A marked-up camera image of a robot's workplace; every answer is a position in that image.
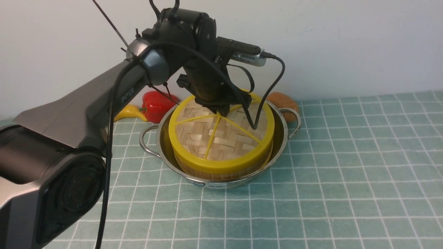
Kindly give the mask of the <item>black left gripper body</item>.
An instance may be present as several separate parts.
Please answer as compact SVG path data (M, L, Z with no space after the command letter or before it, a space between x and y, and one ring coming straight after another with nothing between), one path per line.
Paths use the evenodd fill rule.
M142 32L148 52L142 52L149 83L161 85L179 69L186 76L180 82L195 97L195 101L213 113L227 116L232 105L248 109L249 92L234 85L219 59L216 21L207 13L167 8L154 8L157 21L153 28Z

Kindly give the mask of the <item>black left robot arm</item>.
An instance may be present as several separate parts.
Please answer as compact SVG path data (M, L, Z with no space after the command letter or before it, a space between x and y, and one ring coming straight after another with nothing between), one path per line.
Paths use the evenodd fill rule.
M247 107L226 64L261 49L216 35L204 12L159 11L131 43L126 59L63 98L21 112L1 129L1 248L41 249L103 198L106 219L115 116L145 87L179 69L178 84L211 111Z

